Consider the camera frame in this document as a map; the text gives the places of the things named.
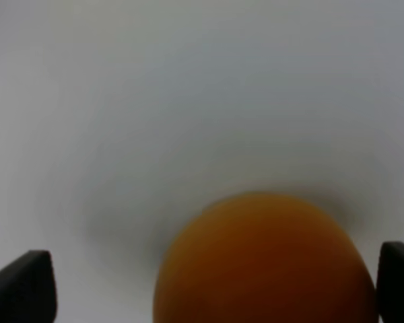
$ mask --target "black plastic piece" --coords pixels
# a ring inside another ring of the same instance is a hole
[[[384,323],[404,323],[404,243],[385,242],[377,275],[378,313]]]
[[[0,323],[51,323],[56,315],[49,252],[30,251],[0,271]]]

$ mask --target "white backdrop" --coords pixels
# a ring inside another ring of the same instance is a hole
[[[58,322],[151,322],[205,205],[327,208],[404,241],[404,0],[0,0],[0,268],[52,251]]]

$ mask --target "orange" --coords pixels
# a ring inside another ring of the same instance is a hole
[[[375,292],[347,234],[290,196],[208,208],[158,275],[154,323],[377,323]]]

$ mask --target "orange ball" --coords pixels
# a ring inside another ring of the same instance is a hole
[[[176,238],[154,323],[377,323],[375,291],[347,234],[289,196],[222,201]]]

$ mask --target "gray background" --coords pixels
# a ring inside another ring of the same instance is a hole
[[[0,268],[53,253],[59,322],[151,322],[170,237],[280,190],[374,276],[404,240],[404,0],[0,0]]]

